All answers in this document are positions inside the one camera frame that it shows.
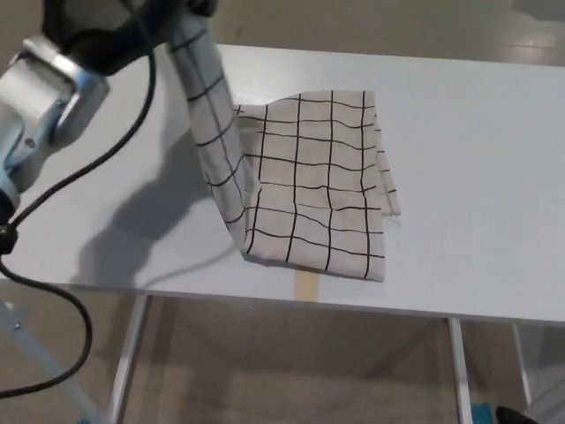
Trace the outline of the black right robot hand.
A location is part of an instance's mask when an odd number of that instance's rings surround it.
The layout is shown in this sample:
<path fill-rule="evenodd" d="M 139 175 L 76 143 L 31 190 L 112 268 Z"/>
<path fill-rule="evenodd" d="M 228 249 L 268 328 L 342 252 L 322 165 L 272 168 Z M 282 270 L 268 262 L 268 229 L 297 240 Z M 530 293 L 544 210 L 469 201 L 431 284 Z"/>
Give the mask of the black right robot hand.
<path fill-rule="evenodd" d="M 495 416 L 499 424 L 538 424 L 532 418 L 506 406 L 498 406 Z"/>

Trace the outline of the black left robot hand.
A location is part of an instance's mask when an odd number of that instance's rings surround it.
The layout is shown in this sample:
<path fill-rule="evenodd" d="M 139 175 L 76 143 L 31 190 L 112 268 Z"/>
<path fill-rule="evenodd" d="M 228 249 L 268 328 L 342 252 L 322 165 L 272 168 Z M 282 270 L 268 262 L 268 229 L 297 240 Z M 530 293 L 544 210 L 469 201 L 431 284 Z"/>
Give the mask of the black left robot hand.
<path fill-rule="evenodd" d="M 172 35 L 191 13 L 209 18 L 216 1 L 44 1 L 43 34 L 79 65 L 117 73 Z"/>

